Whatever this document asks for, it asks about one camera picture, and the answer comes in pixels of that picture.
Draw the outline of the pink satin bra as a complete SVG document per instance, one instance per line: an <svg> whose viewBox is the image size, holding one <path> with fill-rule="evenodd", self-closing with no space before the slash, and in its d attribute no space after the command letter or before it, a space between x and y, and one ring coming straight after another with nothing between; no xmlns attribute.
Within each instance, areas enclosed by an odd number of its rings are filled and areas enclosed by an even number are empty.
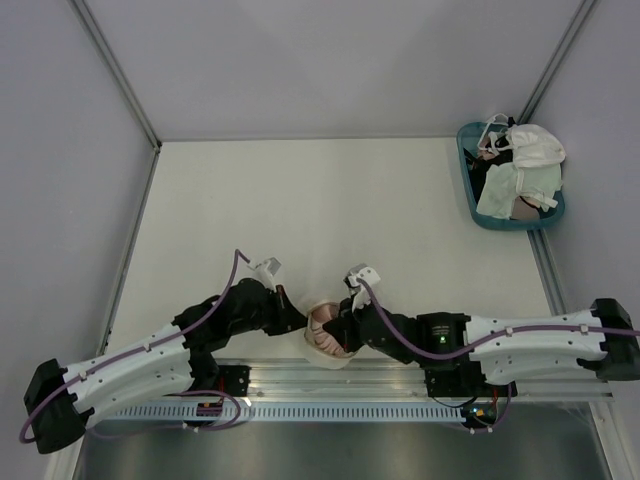
<svg viewBox="0 0 640 480"><path fill-rule="evenodd" d="M330 321L337 318L338 313L339 305L334 302L314 306L308 314L304 338L311 347L322 354L333 358L350 358L354 353L346 351L345 342L338 341L325 329Z"/></svg>

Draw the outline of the round white mesh laundry bag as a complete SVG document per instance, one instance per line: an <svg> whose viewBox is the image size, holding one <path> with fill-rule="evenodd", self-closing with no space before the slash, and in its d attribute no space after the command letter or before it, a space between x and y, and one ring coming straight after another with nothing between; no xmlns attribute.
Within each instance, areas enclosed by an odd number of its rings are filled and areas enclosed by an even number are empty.
<svg viewBox="0 0 640 480"><path fill-rule="evenodd" d="M347 352L328 332L324 325L334 320L339 312L335 302L323 301L311 307L304 329L305 358L319 368L338 370L344 368L355 357L355 352Z"/></svg>

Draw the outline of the white bra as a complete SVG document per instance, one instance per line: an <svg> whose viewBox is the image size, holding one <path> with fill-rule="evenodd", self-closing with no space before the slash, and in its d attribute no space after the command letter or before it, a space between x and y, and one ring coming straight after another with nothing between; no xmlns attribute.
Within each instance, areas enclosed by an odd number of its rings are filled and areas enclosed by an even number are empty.
<svg viewBox="0 0 640 480"><path fill-rule="evenodd" d="M520 168L561 164L566 152L560 141L546 129L535 124L518 124L505 114L496 114L485 124L474 156L482 153L498 155L513 152L513 161Z"/></svg>

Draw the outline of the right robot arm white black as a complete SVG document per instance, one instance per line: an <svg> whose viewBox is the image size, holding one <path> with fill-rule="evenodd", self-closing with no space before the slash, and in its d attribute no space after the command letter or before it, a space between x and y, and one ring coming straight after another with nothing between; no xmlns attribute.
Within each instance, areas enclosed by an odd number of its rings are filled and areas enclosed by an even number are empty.
<svg viewBox="0 0 640 480"><path fill-rule="evenodd" d="M351 300L315 308L311 343L350 360L367 347L430 376L442 374L461 395L531 377L583 369L604 381L639 378L639 333L613 299L550 318L505 320L437 312L409 317Z"/></svg>

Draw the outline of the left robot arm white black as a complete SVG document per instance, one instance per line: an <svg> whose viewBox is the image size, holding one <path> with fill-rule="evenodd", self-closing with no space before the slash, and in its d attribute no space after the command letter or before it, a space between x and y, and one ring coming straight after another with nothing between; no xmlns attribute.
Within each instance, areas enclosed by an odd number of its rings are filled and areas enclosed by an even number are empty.
<svg viewBox="0 0 640 480"><path fill-rule="evenodd" d="M51 454L125 408L189 391L209 395L219 376L213 354L232 337L279 336L305 325L283 286L243 279L129 347L75 364L41 363L23 397L28 418L19 440Z"/></svg>

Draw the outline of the black garment in basket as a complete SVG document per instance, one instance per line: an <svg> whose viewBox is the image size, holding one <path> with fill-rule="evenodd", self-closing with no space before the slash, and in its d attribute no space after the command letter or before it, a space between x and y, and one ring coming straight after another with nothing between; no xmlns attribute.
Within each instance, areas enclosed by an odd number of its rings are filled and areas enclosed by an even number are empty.
<svg viewBox="0 0 640 480"><path fill-rule="evenodd" d="M502 151L498 155L482 153L480 156L474 156L470 151L464 149L463 154L468 169L471 190L476 202L480 200L490 167L513 161L513 152L511 150Z"/></svg>

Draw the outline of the pale green cloth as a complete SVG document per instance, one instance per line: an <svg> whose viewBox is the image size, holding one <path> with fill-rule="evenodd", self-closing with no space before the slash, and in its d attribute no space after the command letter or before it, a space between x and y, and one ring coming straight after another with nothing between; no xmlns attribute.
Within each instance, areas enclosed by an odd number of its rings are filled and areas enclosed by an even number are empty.
<svg viewBox="0 0 640 480"><path fill-rule="evenodd" d="M485 184L476 211L497 219L510 219L517 198L544 212L556 208L555 194L562 188L562 171L559 164L520 168L514 163L492 165L485 177Z"/></svg>

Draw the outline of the beige garment in basket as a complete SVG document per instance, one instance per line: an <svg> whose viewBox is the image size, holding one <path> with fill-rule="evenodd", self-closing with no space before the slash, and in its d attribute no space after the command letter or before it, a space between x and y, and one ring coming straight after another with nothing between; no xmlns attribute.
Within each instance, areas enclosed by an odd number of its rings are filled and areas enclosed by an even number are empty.
<svg viewBox="0 0 640 480"><path fill-rule="evenodd" d="M540 219L542 210L525 201L522 197L514 200L510 219L513 221L532 222Z"/></svg>

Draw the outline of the blue plastic basket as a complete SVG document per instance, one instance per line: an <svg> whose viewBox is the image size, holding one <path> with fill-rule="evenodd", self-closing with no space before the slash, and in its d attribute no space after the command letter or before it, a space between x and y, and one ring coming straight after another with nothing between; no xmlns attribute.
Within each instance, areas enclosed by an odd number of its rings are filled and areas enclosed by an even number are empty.
<svg viewBox="0 0 640 480"><path fill-rule="evenodd" d="M537 219L498 219L492 216L481 215L477 212L477 202L472 188L472 181L469 176L470 165L466 161L465 152L468 151L471 153L476 150L477 142L480 139L484 127L484 122L471 122L463 125L456 134L456 145L461 169L462 184L464 186L468 208L474 222L482 228L494 231L532 231L549 228L555 225L562 218L566 209L565 198L561 190L557 191L554 195L554 200L557 202L556 207L550 208L546 212L539 210L539 216Z"/></svg>

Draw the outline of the front aluminium rail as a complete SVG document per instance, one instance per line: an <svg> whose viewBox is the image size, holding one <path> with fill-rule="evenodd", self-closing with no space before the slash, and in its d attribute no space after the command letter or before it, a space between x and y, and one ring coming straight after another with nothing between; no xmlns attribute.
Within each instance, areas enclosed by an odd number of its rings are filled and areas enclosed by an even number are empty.
<svg viewBox="0 0 640 480"><path fill-rule="evenodd" d="M400 401L427 397L426 373L389 360L354 360L345 368L324 369L299 359L219 359L224 366L249 369L247 395L267 402ZM519 403L611 402L611 387L592 372L552 374L515 382Z"/></svg>

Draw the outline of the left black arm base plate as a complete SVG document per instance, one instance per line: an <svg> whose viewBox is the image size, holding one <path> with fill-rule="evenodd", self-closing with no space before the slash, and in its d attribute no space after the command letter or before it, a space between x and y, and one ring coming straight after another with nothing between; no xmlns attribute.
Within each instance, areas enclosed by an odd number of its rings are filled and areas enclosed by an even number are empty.
<svg viewBox="0 0 640 480"><path fill-rule="evenodd" d="M218 372L206 379L201 390L216 390L234 397L245 397L250 384L251 368L247 365L221 365Z"/></svg>

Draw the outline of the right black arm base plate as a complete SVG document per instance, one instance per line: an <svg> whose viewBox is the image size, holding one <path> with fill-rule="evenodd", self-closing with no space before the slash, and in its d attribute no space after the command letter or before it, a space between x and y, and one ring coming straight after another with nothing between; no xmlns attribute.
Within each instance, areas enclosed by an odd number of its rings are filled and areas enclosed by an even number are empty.
<svg viewBox="0 0 640 480"><path fill-rule="evenodd" d="M491 394L480 368L460 365L453 370L425 370L425 384L431 398L480 397Z"/></svg>

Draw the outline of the left aluminium frame post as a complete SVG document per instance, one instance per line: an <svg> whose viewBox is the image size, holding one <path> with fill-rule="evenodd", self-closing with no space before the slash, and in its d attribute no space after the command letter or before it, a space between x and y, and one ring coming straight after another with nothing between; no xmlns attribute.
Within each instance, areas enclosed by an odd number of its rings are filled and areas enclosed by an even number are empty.
<svg viewBox="0 0 640 480"><path fill-rule="evenodd" d="M109 76L113 80L119 94L124 100L126 107L133 115L134 120L142 130L151 148L155 153L159 153L162 147L162 141L152 126L148 115L129 82L126 73L115 55L95 14L93 13L89 2L85 0L69 0L67 4L77 17L81 27L89 39L89 42L96 50L96 53L103 62Z"/></svg>

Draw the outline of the aluminium frame post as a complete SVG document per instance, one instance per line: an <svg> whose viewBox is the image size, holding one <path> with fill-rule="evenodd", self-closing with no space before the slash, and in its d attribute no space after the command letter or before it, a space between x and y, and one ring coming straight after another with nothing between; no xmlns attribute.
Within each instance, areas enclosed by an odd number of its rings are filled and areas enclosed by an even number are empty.
<svg viewBox="0 0 640 480"><path fill-rule="evenodd" d="M546 62L533 90L528 96L517 122L528 123L541 105L557 74L576 45L579 36L588 24L590 18L600 5L599 0L581 0L569 23L567 24L558 44Z"/></svg>
<svg viewBox="0 0 640 480"><path fill-rule="evenodd" d="M159 153L162 147L162 141L152 126L148 115L129 82L126 73L115 55L95 14L93 13L89 2L85 0L69 0L67 4L77 17L81 27L89 39L89 42L96 50L96 53L103 62L109 76L113 80L119 94L124 100L126 107L133 115L134 120L142 130L151 148L155 153Z"/></svg>

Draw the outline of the right aluminium frame post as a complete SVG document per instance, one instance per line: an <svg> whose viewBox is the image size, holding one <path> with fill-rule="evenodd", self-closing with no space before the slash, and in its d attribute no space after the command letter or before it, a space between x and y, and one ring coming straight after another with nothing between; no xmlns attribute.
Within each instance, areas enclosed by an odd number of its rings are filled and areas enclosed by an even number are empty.
<svg viewBox="0 0 640 480"><path fill-rule="evenodd" d="M558 44L546 62L533 90L528 96L517 122L528 123L541 105L557 74L576 45L579 36L588 24L590 18L600 5L599 0L581 0L569 23L567 24Z"/></svg>

